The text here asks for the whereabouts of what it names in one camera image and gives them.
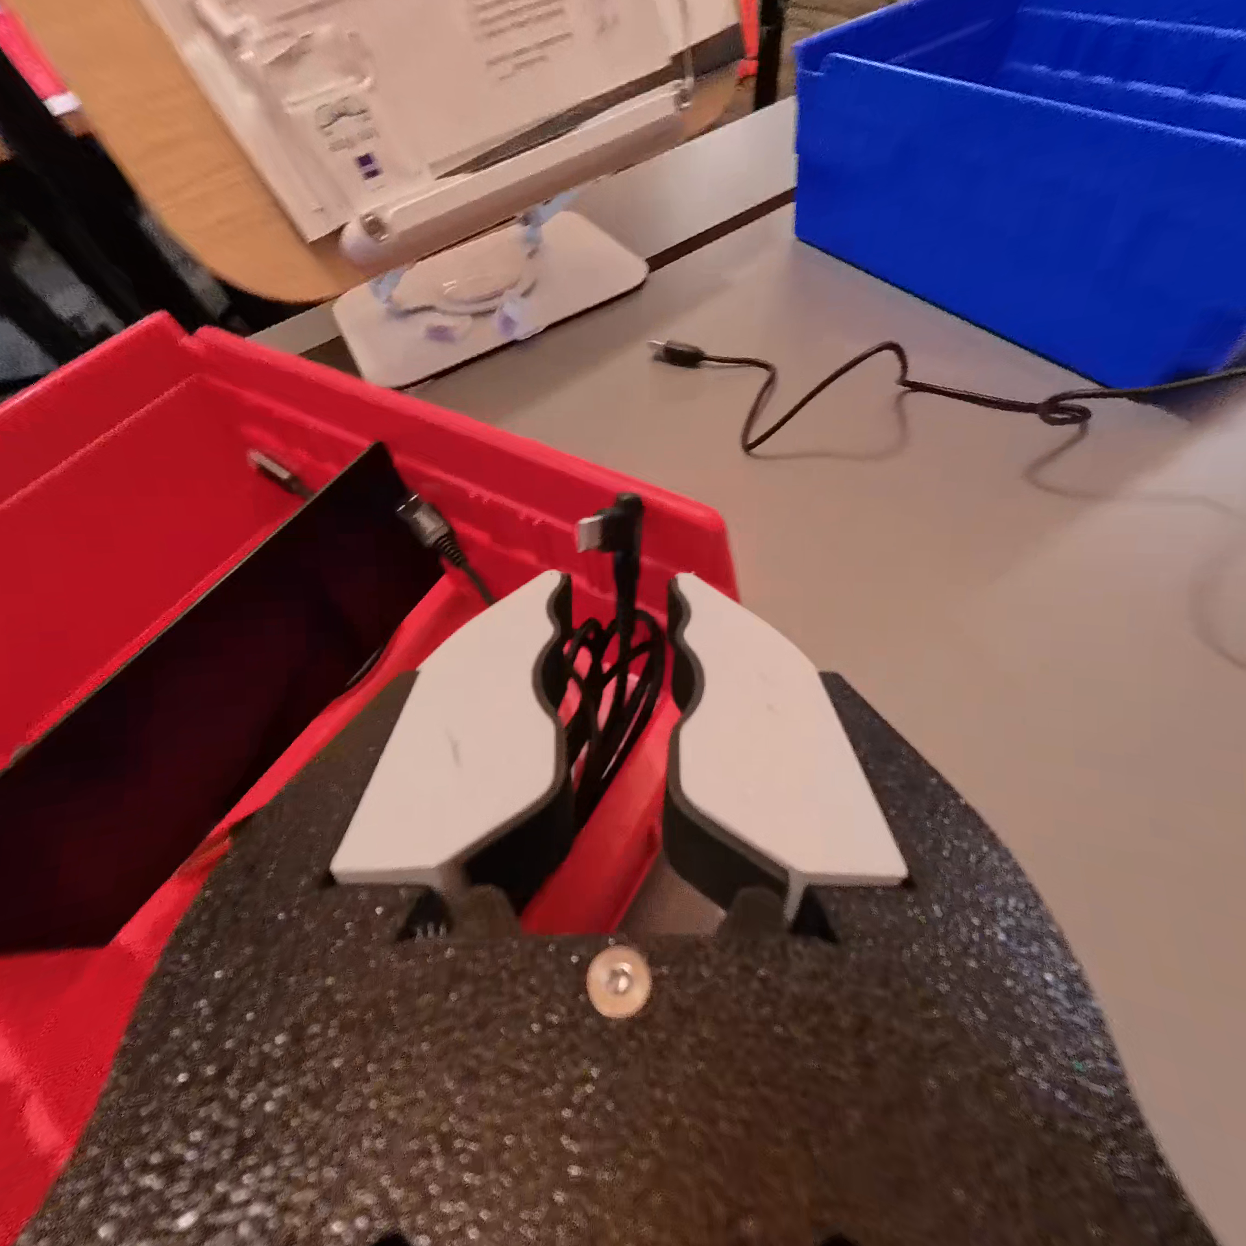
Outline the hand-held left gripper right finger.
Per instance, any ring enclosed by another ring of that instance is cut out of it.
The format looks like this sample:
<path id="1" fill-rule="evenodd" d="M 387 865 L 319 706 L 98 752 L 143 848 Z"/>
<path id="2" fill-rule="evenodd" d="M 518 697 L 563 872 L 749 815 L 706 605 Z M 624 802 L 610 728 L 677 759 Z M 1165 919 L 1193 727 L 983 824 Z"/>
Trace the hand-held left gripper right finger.
<path id="1" fill-rule="evenodd" d="M 797 926 L 814 889 L 897 887 L 909 868 L 815 663 L 691 571 L 667 583 L 662 853 L 721 913 L 742 892 Z"/>

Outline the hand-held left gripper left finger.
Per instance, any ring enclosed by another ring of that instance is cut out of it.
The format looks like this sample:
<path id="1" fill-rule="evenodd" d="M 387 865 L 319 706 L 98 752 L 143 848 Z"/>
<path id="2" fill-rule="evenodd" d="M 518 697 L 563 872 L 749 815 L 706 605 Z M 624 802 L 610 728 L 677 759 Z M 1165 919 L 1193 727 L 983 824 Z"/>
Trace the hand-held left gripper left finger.
<path id="1" fill-rule="evenodd" d="M 522 909 L 576 832 L 566 727 L 571 578 L 546 569 L 416 668 L 332 858 L 337 884 L 500 889 Z"/>

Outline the red plastic bin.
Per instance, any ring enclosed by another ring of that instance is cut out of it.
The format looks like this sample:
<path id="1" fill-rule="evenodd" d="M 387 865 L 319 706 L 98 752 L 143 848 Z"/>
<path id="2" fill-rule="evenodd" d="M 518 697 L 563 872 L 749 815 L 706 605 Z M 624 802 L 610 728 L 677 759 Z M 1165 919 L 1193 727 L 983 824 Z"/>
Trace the red plastic bin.
<path id="1" fill-rule="evenodd" d="M 725 520 L 704 503 L 158 313 L 3 402 L 3 766 L 303 505 L 264 481 L 247 450 L 320 489 L 375 441 L 447 515 L 494 593 L 556 568 L 571 578 L 576 619 L 605 605 L 607 569 L 576 558 L 573 527 L 633 489 L 646 510 L 640 604 L 662 617 L 677 571 L 739 597 Z M 462 573 L 442 569 L 380 660 L 107 943 L 3 955 L 3 1242 L 18 1240 L 64 1170 L 141 989 L 232 834 L 477 612 L 472 595 Z"/>

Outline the grey desk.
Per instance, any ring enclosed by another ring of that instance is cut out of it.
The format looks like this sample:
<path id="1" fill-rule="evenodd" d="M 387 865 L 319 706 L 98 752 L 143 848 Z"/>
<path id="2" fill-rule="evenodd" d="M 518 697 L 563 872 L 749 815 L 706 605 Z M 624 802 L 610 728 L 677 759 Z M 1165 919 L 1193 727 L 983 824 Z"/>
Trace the grey desk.
<path id="1" fill-rule="evenodd" d="M 1097 991 L 1158 1143 L 1242 1242 L 1242 383 L 1030 416 L 899 395 L 875 360 L 756 457 L 745 370 L 783 412 L 890 337 L 928 382 L 1082 383 L 793 238 L 795 104 L 583 192 L 643 288 L 407 394 L 720 511 L 740 597 L 841 672 L 986 817 Z"/>

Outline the black bin divider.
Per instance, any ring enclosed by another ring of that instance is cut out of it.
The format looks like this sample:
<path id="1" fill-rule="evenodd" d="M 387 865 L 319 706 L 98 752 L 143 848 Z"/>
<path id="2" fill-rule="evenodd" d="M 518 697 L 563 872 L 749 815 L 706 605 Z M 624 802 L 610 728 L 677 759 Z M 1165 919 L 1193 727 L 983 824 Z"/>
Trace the black bin divider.
<path id="1" fill-rule="evenodd" d="M 1 776 L 3 955 L 102 947 L 442 576 L 370 443 Z"/>

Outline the white document stand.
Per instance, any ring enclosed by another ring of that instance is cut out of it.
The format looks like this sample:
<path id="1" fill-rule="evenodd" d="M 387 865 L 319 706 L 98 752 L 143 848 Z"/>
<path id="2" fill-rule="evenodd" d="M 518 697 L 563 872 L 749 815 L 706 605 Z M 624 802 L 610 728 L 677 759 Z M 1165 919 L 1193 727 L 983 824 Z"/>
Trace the white document stand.
<path id="1" fill-rule="evenodd" d="M 443 182 L 443 192 L 482 194 L 413 232 L 382 238 L 370 216 L 361 232 L 336 232 L 351 264 L 392 261 L 332 305 L 361 377 L 392 389 L 419 383 L 638 290 L 646 259 L 570 202 L 595 180 L 677 146 L 691 129 L 696 88 L 735 69 L 698 80 L 691 104 L 663 134 L 621 134 L 578 158 L 564 138 L 530 150 L 523 162 Z"/>

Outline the blue plastic bin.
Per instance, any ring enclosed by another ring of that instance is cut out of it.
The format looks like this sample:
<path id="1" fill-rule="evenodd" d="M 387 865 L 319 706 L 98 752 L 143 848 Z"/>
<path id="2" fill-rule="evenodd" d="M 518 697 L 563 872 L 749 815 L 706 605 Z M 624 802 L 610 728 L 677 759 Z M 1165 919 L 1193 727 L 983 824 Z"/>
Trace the blue plastic bin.
<path id="1" fill-rule="evenodd" d="M 1109 387 L 1242 365 L 1242 1 L 892 3 L 793 57 L 802 242 Z"/>

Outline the wooden table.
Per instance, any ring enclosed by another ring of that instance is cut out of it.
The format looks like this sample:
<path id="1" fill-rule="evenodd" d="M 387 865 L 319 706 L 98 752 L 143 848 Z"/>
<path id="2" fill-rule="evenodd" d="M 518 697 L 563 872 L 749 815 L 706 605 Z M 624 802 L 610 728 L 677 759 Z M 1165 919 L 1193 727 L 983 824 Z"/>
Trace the wooden table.
<path id="1" fill-rule="evenodd" d="M 191 64 L 192 3 L 17 1 L 88 129 L 153 216 L 226 284 L 322 303 L 392 261 L 351 264 L 334 232 L 307 240 Z"/>

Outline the printed paper sheet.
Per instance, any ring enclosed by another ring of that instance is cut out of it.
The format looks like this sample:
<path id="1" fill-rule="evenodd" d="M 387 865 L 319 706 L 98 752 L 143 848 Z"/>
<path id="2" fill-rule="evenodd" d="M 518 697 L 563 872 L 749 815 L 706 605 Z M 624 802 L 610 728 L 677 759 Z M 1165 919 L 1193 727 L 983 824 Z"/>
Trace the printed paper sheet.
<path id="1" fill-rule="evenodd" d="M 744 59 L 737 3 L 143 3 L 302 240 L 413 232 L 442 184 L 670 129 Z"/>

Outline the black pole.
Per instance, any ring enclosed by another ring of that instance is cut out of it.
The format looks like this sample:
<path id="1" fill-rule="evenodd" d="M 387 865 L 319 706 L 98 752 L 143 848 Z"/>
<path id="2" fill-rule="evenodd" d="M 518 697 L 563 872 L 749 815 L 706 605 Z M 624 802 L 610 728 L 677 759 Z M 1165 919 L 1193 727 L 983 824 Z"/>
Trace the black pole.
<path id="1" fill-rule="evenodd" d="M 783 30 L 786 1 L 756 1 L 757 49 L 752 110 L 757 112 L 776 102 L 779 69 L 783 63 Z"/>

